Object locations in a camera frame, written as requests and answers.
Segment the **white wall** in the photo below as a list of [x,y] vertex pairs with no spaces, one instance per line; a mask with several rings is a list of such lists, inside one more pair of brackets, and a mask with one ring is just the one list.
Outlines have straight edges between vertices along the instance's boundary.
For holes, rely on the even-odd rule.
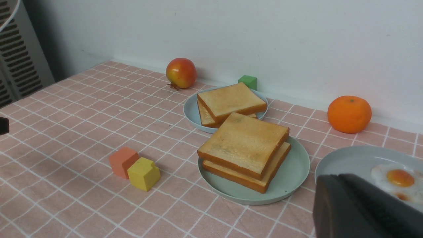
[[98,54],[86,52],[85,49],[94,42],[86,41],[82,32],[75,32],[71,38],[64,37],[63,32],[69,29],[67,21],[58,20],[63,12],[60,5],[52,5],[50,0],[23,0],[23,3],[56,81],[112,58],[110,52],[107,51],[99,51]]
[[38,1],[66,49],[162,69],[188,57],[200,77],[252,75],[261,91],[326,104],[352,94],[423,124],[421,0]]

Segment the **toy block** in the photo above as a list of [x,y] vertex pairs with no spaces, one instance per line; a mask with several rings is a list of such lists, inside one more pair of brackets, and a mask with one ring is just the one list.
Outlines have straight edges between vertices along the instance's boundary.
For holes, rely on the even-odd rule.
[[138,160],[138,152],[128,147],[122,147],[109,157],[114,174],[123,179],[129,179],[128,168]]
[[238,79],[238,82],[243,82],[245,85],[247,85],[248,88],[257,90],[257,78],[251,77],[248,75],[242,76],[240,79]]
[[160,170],[153,161],[141,157],[128,169],[132,186],[148,192],[160,179]]

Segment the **yellow cube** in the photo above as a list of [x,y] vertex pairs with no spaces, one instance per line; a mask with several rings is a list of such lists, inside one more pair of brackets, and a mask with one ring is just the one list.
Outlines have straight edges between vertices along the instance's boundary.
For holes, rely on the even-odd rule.
[[160,179],[160,170],[153,161],[141,157],[128,169],[132,186],[148,192]]

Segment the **bread slice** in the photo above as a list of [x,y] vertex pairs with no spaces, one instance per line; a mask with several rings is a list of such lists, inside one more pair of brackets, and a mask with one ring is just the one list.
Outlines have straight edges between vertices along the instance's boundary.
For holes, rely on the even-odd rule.
[[217,176],[264,194],[269,188],[270,182],[275,177],[280,165],[284,162],[290,151],[291,145],[288,143],[283,143],[271,159],[269,167],[267,168],[263,175],[263,179],[261,180],[251,178],[247,175],[238,173],[232,169],[225,168],[206,160],[203,160],[203,168]]
[[289,128],[232,113],[197,150],[200,158],[261,180]]
[[[201,125],[205,127],[212,127],[212,128],[219,128],[223,122],[215,122],[215,120],[210,116],[209,112],[206,110],[206,108],[201,104],[201,102],[197,99],[197,105],[198,105],[198,112],[200,113],[200,120]],[[250,114],[249,117],[256,118],[257,115]]]
[[263,112],[267,104],[244,83],[197,94],[198,100],[216,122],[223,122],[232,112],[250,115]]

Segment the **black device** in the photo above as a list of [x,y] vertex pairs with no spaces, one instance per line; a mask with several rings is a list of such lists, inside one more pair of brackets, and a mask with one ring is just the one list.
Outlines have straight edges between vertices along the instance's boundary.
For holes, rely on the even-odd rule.
[[423,238],[423,213],[354,174],[317,178],[317,238]]
[[9,133],[9,119],[0,117],[0,135]]

